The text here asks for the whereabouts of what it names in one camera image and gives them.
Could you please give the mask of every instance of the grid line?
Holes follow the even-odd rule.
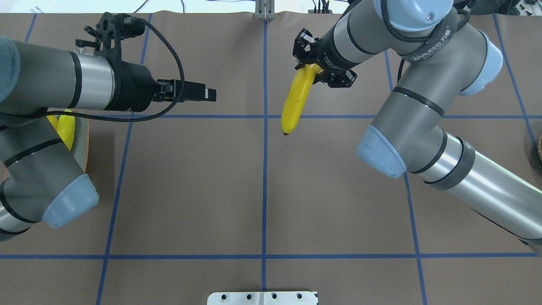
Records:
[[[32,29],[34,28],[34,24],[36,23],[37,13],[34,13],[34,16],[32,17],[32,22],[30,23],[30,28],[28,28],[27,37],[24,39],[25,42],[28,42],[30,39],[30,35],[32,34]]]
[[[98,115],[113,118],[139,118],[148,115]],[[183,119],[280,119],[281,115],[163,115],[161,119],[183,118]],[[302,119],[373,119],[376,115],[301,115]],[[444,119],[542,119],[539,116],[520,115],[444,115]]]
[[[531,124],[529,123],[529,119],[527,117],[527,112],[525,111],[525,106],[523,105],[523,100],[521,99],[521,95],[519,94],[518,84],[515,82],[514,73],[512,72],[510,62],[508,61],[508,56],[506,55],[505,44],[504,44],[504,42],[502,40],[501,30],[500,30],[500,27],[499,27],[499,21],[497,20],[497,15],[495,13],[493,13],[493,22],[495,23],[495,29],[497,30],[497,36],[499,37],[499,43],[501,44],[502,57],[504,59],[504,62],[506,63],[508,73],[510,74],[510,79],[512,80],[512,85],[514,86],[515,96],[518,98],[519,107],[521,108],[521,113],[523,113],[523,119],[525,120],[525,124],[527,125],[527,130],[529,131],[529,136],[531,137],[531,141],[533,142],[533,146],[535,147],[536,146],[536,140],[534,138],[534,134],[533,134],[533,130],[531,128]]]
[[[147,19],[149,22],[152,21],[152,13],[149,14],[149,17]],[[145,30],[145,41],[143,42],[143,50],[141,51],[141,60],[140,65],[143,65],[145,62],[145,51],[147,49],[147,42],[149,40],[149,28]],[[119,206],[119,199],[120,199],[120,190],[122,186],[122,179],[124,178],[124,169],[126,166],[126,157],[128,155],[128,148],[130,147],[130,136],[132,134],[132,125],[133,123],[130,122],[128,124],[128,131],[126,132],[126,142],[124,144],[124,151],[122,153],[122,162],[120,165],[120,172],[119,172],[119,180],[117,183],[117,192],[115,193],[115,201],[113,203],[113,212],[111,213],[111,222],[109,224],[109,234],[107,236],[107,245],[105,249],[105,255],[104,255],[104,264],[102,266],[102,273],[100,276],[100,284],[98,286],[98,295],[96,297],[96,305],[100,305],[101,303],[101,296],[104,290],[104,284],[105,284],[105,276],[107,272],[107,263],[109,261],[109,252],[111,250],[111,240],[113,239],[113,230],[115,227],[115,219],[117,218],[117,208]]]
[[[386,70],[388,72],[388,82],[390,85],[390,92],[393,91],[393,79],[391,77],[390,58],[388,56],[388,50],[384,51],[384,57],[386,58]],[[420,279],[420,291],[422,294],[422,303],[427,305],[427,294],[425,293],[425,280],[423,279],[422,259],[420,258],[420,246],[418,244],[418,233],[416,231],[416,219],[414,218],[414,207],[412,206],[412,196],[410,194],[410,185],[408,182],[407,173],[403,173],[403,179],[406,188],[406,198],[408,200],[409,214],[410,214],[410,226],[412,228],[412,239],[414,242],[414,251],[416,252],[416,265],[418,266],[418,278]]]
[[[223,255],[109,255],[111,260],[226,260],[262,259],[260,254]],[[266,259],[413,259],[413,258],[500,258],[500,257],[538,257],[533,252],[480,252],[480,253],[366,253],[366,254],[266,254]],[[0,259],[70,259],[102,260],[105,255],[63,255],[63,254],[3,254]]]
[[[267,21],[263,22],[263,187],[262,187],[262,291],[267,290]]]

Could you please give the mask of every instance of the white metal bracket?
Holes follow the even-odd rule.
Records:
[[[257,291],[245,293],[212,293],[207,305],[318,305],[313,291]]]
[[[275,0],[256,0],[254,17],[261,20],[275,19]]]

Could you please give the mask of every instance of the wire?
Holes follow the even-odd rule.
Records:
[[[301,12],[305,12],[305,8],[303,8],[303,4],[301,4],[301,0],[298,0],[298,4],[301,7]]]
[[[463,16],[465,16],[465,18],[460,23],[457,24],[457,27],[456,27],[455,31],[459,31],[460,29],[462,29],[469,22],[469,19],[470,19],[470,7],[474,4],[474,2],[475,2],[475,0],[471,0],[469,2],[469,4],[467,4],[465,9],[457,11],[457,13],[459,15],[463,15]],[[403,74],[403,66],[404,66],[404,64],[405,64],[405,60],[401,59],[401,63],[399,64],[399,70],[397,71],[397,82],[399,82],[399,80],[401,79],[401,76]]]
[[[177,52],[175,52],[175,50],[170,45],[170,43],[167,41],[167,39],[149,21],[147,21],[145,19],[142,19],[142,18],[136,18],[135,22],[141,23],[141,24],[147,26],[151,31],[153,31],[153,33],[156,34],[156,36],[166,45],[167,49],[171,52],[171,54],[175,58],[175,62],[177,63],[177,67],[179,68],[179,74],[180,74],[180,90],[179,90],[179,94],[177,95],[175,100],[173,102],[171,102],[171,105],[169,105],[166,109],[156,113],[155,115],[141,117],[141,118],[111,118],[111,117],[86,115],[84,113],[79,113],[79,112],[66,112],[66,111],[47,111],[47,112],[39,113],[39,114],[36,114],[36,115],[14,116],[14,117],[37,119],[37,118],[41,118],[41,117],[44,117],[44,116],[61,115],[61,116],[72,116],[72,117],[79,117],[79,118],[85,118],[85,119],[106,120],[106,121],[109,121],[109,122],[129,123],[129,122],[143,122],[143,121],[146,121],[146,120],[155,119],[155,118],[161,117],[162,115],[164,115],[168,111],[170,111],[180,101],[180,97],[182,96],[183,91],[184,91],[183,65],[180,62],[179,56],[177,56]]]
[[[403,66],[405,65],[404,58],[401,59],[401,63],[399,64],[399,71],[397,71],[397,82],[401,79],[401,75],[403,74]]]
[[[142,7],[145,6],[145,4],[147,4],[149,0],[145,0],[145,2],[143,2],[143,4],[139,7],[139,9],[135,10],[134,14],[137,13]]]

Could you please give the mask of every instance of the banana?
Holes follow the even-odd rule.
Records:
[[[56,129],[60,138],[64,141],[64,144],[68,147],[68,150],[72,150],[73,139],[75,136],[75,117],[72,116],[60,116],[59,125]]]
[[[51,122],[51,125],[56,130],[59,127],[59,119],[57,119],[55,116],[47,116],[49,119],[49,122]]]
[[[281,126],[285,136],[289,135],[297,126],[312,82],[321,71],[322,68],[317,64],[312,64],[305,65],[296,72],[282,109]]]

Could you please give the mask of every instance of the light blue joint cap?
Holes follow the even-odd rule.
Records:
[[[373,0],[382,18],[380,0]],[[401,31],[419,32],[437,25],[450,12],[454,0],[387,0],[391,25]]]
[[[363,161],[388,177],[397,179],[407,171],[397,150],[373,125],[369,125],[356,152]]]
[[[497,78],[497,75],[499,75],[502,68],[501,51],[494,44],[492,44],[491,41],[489,41],[486,33],[480,33],[483,34],[487,42],[486,61],[483,63],[482,70],[474,82],[459,93],[461,96],[469,96],[482,91],[487,84]]]
[[[51,202],[43,214],[43,221],[53,228],[61,227],[83,215],[95,206],[98,200],[100,197],[88,175],[82,174]]]
[[[13,40],[0,35],[0,103],[15,88],[21,72],[21,56]]]

